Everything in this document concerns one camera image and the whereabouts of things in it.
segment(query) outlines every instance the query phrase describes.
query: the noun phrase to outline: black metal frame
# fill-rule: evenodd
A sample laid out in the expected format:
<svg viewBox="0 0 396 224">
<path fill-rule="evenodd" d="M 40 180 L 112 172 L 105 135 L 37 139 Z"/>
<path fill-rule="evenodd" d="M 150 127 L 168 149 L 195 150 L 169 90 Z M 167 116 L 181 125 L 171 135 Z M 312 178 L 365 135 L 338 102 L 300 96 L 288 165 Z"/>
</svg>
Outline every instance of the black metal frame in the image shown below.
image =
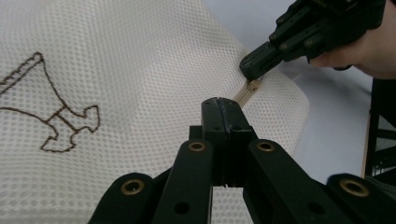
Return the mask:
<svg viewBox="0 0 396 224">
<path fill-rule="evenodd" d="M 395 146 L 388 148 L 377 148 L 377 142 L 381 139 L 396 140 L 395 131 L 379 127 L 381 117 L 396 127 L 395 103 L 396 80 L 374 79 L 365 174 L 394 186 L 396 186 L 396 170 L 394 170 L 396 167 L 396 142 Z M 388 169 L 387 174 L 377 174 L 377 171 L 383 169 Z"/>
<path fill-rule="evenodd" d="M 254 80 L 282 61 L 302 56 L 309 61 L 351 43 L 381 25 L 385 3 L 386 0 L 297 0 L 276 20 L 269 41 L 249 53 L 239 67 L 248 80 Z"/>
</svg>

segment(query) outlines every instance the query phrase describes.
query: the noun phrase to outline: table surface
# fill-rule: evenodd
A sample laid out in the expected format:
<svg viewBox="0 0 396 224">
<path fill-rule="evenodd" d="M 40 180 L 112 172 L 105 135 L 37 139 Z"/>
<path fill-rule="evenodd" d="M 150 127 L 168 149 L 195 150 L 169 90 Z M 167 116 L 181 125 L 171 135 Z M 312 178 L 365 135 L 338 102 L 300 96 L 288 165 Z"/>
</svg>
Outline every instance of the table surface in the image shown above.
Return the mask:
<svg viewBox="0 0 396 224">
<path fill-rule="evenodd" d="M 218 22 L 248 49 L 268 40 L 290 0 L 205 0 Z M 351 68 L 314 68 L 306 59 L 277 69 L 293 79 L 310 101 L 308 121 L 294 159 L 314 179 L 361 175 L 371 103 L 372 79 Z"/>
</svg>

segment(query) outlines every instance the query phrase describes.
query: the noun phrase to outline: finger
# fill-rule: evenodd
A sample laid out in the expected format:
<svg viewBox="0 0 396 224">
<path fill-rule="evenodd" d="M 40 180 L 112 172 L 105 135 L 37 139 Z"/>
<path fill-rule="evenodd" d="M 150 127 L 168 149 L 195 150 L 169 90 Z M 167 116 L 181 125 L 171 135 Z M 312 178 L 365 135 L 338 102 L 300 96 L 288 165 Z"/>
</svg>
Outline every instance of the finger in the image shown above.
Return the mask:
<svg viewBox="0 0 396 224">
<path fill-rule="evenodd" d="M 349 45 L 325 52 L 312 59 L 310 63 L 315 67 L 346 67 L 361 63 L 364 60 L 364 51 L 363 40 L 359 39 Z"/>
</svg>

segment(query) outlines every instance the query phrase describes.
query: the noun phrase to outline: embroidered outline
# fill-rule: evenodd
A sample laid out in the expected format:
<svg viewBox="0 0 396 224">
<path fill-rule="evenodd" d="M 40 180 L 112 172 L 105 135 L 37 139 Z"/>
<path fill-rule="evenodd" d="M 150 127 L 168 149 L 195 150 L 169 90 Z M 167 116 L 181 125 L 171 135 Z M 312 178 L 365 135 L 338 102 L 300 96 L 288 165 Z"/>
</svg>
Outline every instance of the embroidered outline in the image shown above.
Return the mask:
<svg viewBox="0 0 396 224">
<path fill-rule="evenodd" d="M 43 145 L 40 147 L 41 150 L 44 151 L 51 151 L 51 152 L 67 152 L 72 150 L 73 148 L 76 147 L 76 143 L 74 142 L 73 138 L 75 135 L 77 135 L 80 131 L 84 130 L 84 129 L 88 129 L 88 131 L 90 131 L 91 133 L 95 133 L 101 124 L 101 117 L 100 117 L 100 113 L 99 113 L 99 105 L 91 105 L 88 106 L 86 108 L 83 109 L 82 113 L 77 113 L 75 111 L 73 111 L 71 109 L 71 107 L 65 102 L 65 100 L 61 97 L 61 95 L 59 94 L 59 92 L 56 90 L 52 80 L 50 79 L 49 73 L 47 72 L 47 67 L 46 67 L 46 62 L 44 60 L 43 54 L 40 52 L 36 52 L 33 54 L 32 57 L 30 57 L 29 59 L 27 59 L 24 63 L 21 63 L 20 66 L 12 71 L 8 76 L 6 76 L 3 80 L 0 80 L 0 96 L 3 94 L 7 93 L 7 90 L 13 88 L 18 82 L 20 82 L 33 68 L 35 68 L 36 66 L 38 66 L 39 64 L 43 64 L 43 70 L 44 70 L 44 75 L 47 78 L 50 86 L 52 87 L 52 90 L 54 91 L 55 95 L 57 96 L 57 98 L 61 101 L 61 108 L 58 109 L 57 111 L 55 111 L 51 116 L 49 116 L 48 119 L 42 119 L 39 116 L 26 112 L 26 111 L 22 111 L 19 110 L 18 108 L 14 108 L 14 107 L 7 107 L 7 106 L 3 106 L 0 107 L 0 111 L 1 110 L 8 110 L 8 111 L 14 111 L 14 112 L 18 112 L 30 117 L 33 117 L 35 119 L 38 119 L 39 121 L 41 121 L 42 123 L 44 123 L 45 125 L 48 125 L 55 133 L 55 136 L 49 136 L 45 142 L 43 143 Z M 69 112 L 70 114 L 72 114 L 73 116 L 76 116 L 78 118 L 81 119 L 86 119 L 88 117 L 87 112 L 89 110 L 95 110 L 96 113 L 95 115 L 97 116 L 97 121 L 94 127 L 90 127 L 90 126 L 82 126 L 79 128 L 76 128 L 71 122 L 69 122 L 69 120 L 67 120 L 67 118 L 65 118 L 61 113 L 63 111 Z M 63 148 L 63 149 L 59 149 L 59 148 L 45 148 L 45 146 L 49 143 L 49 141 L 57 141 L 58 138 L 60 137 L 60 133 L 58 132 L 56 125 L 51 124 L 51 120 L 57 118 L 60 119 L 65 125 L 67 125 L 71 130 L 72 130 L 72 134 L 69 136 L 69 144 L 70 147 L 68 148 Z"/>
</svg>

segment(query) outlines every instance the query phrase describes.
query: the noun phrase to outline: black clamp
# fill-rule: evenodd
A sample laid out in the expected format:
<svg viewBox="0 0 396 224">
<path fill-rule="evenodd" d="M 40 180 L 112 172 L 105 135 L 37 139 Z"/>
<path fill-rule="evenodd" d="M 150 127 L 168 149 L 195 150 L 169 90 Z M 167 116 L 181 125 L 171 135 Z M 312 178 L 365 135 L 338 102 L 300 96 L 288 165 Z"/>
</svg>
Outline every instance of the black clamp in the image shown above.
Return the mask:
<svg viewBox="0 0 396 224">
<path fill-rule="evenodd" d="M 396 202 L 354 175 L 326 186 L 311 179 L 279 144 L 259 139 L 239 105 L 202 103 L 172 168 L 151 178 L 117 179 L 90 223 L 210 223 L 212 187 L 243 188 L 254 223 L 394 223 Z"/>
<path fill-rule="evenodd" d="M 276 20 L 269 41 L 249 53 L 239 67 L 248 80 L 254 80 L 282 61 L 302 56 L 309 61 L 348 44 L 381 25 L 385 2 L 297 0 Z"/>
</svg>

